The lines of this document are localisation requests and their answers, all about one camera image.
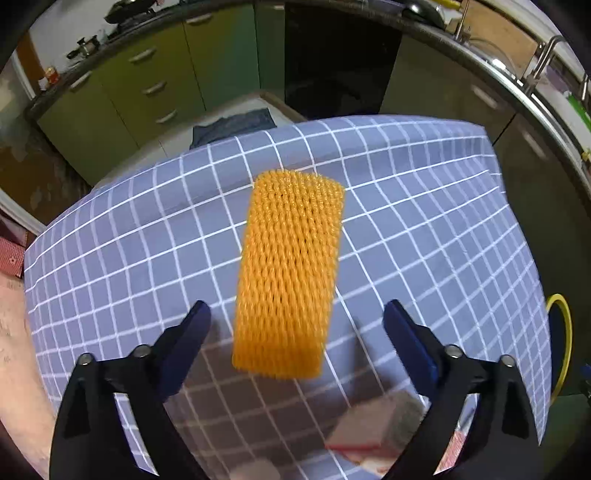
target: drawer handle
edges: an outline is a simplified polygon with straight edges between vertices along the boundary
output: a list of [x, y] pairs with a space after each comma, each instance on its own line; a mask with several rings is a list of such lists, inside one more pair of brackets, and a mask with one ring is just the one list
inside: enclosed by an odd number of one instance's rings
[[210, 21], [213, 18], [213, 14], [205, 14], [199, 15], [198, 17], [189, 18], [185, 20], [187, 25], [199, 25], [200, 23], [205, 23]]
[[546, 157], [546, 153], [544, 152], [544, 149], [540, 146], [540, 144], [538, 142], [535, 141], [534, 137], [532, 137], [529, 134], [529, 132], [526, 132], [525, 130], [521, 131], [521, 135], [523, 135], [523, 139], [530, 146], [530, 148], [533, 150], [533, 152], [541, 160], [546, 160], [547, 157]]
[[156, 120], [156, 123], [159, 125], [165, 124], [166, 122], [170, 122], [176, 116], [177, 116], [177, 111], [175, 109], [172, 112], [170, 112], [168, 115], [164, 115], [162, 118], [158, 118], [158, 120]]
[[151, 86], [150, 88], [145, 88], [144, 90], [142, 90], [142, 93], [144, 95], [150, 96], [155, 93], [161, 92], [162, 90], [164, 90], [164, 87], [166, 87], [166, 80], [162, 80], [162, 82], [158, 82], [156, 85]]
[[138, 53], [135, 57], [131, 57], [129, 59], [129, 62], [130, 63], [138, 63], [139, 61], [150, 58], [155, 53], [156, 53], [156, 47], [149, 48], [148, 50], [144, 50], [142, 53]]
[[480, 87], [477, 87], [476, 85], [470, 85], [470, 90], [472, 90], [472, 93], [474, 95], [476, 95], [480, 100], [482, 100], [493, 110], [499, 109], [499, 103]]
[[88, 78], [90, 77], [90, 75], [92, 74], [92, 70], [89, 70], [88, 72], [86, 72], [82, 77], [80, 77], [78, 80], [76, 80], [74, 83], [72, 83], [70, 85], [70, 91], [73, 92], [74, 90], [76, 90], [79, 86], [81, 86], [85, 81], [88, 80]]

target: faucet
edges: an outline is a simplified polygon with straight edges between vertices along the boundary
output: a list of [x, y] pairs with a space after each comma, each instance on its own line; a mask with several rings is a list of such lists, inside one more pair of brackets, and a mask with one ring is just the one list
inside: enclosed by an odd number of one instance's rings
[[453, 34], [453, 39], [455, 41], [461, 41], [462, 39], [462, 30], [464, 28], [464, 21], [466, 20], [466, 14], [468, 13], [468, 7], [470, 6], [470, 0], [466, 0], [464, 3], [464, 11], [462, 12], [462, 18], [457, 24], [456, 31]]
[[533, 91], [535, 90], [535, 86], [540, 81], [542, 72], [554, 56], [555, 46], [562, 41], [565, 41], [562, 35], [555, 35], [554, 37], [548, 40], [548, 43], [546, 43], [546, 45], [542, 49], [542, 53], [540, 54], [540, 59], [538, 60], [538, 63], [535, 65], [534, 69], [524, 80], [524, 91], [526, 95], [531, 95], [533, 93]]

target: table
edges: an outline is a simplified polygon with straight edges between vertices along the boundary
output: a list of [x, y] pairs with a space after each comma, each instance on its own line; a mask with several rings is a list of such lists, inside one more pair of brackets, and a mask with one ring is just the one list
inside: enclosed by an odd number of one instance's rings
[[[316, 172], [346, 187], [339, 274], [322, 375], [276, 381], [236, 371], [232, 320], [253, 179]], [[352, 116], [226, 139], [127, 174], [62, 214], [26, 255], [37, 361], [57, 408], [75, 359], [127, 355], [196, 300], [213, 324], [167, 410], [212, 478], [266, 457], [284, 478], [371, 476], [323, 450], [346, 409], [406, 388], [381, 326], [399, 299], [443, 344], [513, 355], [538, 437], [550, 390], [544, 298], [483, 128], [407, 116]], [[138, 464], [150, 468], [119, 398]], [[467, 401], [469, 421], [475, 400]]]

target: green cabinet door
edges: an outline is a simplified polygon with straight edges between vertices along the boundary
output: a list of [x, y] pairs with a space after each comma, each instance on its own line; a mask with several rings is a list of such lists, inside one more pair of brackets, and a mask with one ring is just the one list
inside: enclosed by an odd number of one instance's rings
[[207, 110], [260, 88], [252, 5], [190, 18], [184, 29]]
[[90, 185], [138, 149], [92, 71], [75, 81], [38, 124]]
[[96, 74], [140, 146], [205, 110], [181, 24], [134, 42]]
[[285, 99], [285, 6], [255, 4], [261, 89]]
[[560, 293], [569, 304], [576, 335], [562, 392], [576, 393], [579, 366], [589, 361], [591, 345], [591, 222], [584, 205], [588, 200], [580, 198], [583, 187], [579, 191], [576, 187], [585, 179], [569, 172], [575, 167], [565, 168], [551, 145], [521, 115], [503, 132], [495, 153], [544, 295]]
[[465, 120], [494, 142], [515, 111], [476, 75], [405, 35], [379, 113]]

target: black dishwasher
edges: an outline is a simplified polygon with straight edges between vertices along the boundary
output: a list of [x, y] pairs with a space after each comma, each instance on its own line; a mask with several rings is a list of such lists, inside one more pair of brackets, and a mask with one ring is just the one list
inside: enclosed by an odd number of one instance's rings
[[378, 113], [402, 33], [331, 8], [285, 5], [285, 102], [308, 119]]

